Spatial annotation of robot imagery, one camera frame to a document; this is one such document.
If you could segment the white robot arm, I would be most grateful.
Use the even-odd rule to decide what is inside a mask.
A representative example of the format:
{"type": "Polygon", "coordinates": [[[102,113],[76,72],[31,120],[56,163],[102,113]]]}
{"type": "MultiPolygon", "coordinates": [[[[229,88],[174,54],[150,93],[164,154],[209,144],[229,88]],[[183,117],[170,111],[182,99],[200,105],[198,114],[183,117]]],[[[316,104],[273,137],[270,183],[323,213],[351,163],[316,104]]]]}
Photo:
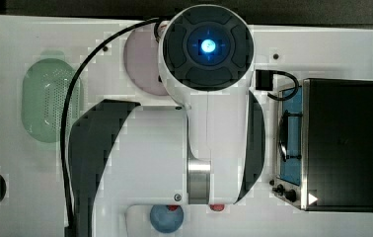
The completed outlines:
{"type": "Polygon", "coordinates": [[[136,205],[176,208],[235,204],[264,162],[265,131],[255,96],[254,38],[246,22],[217,5],[172,18],[159,41],[158,71],[167,106],[103,100],[72,127],[77,237],[128,237],[136,205]]]}

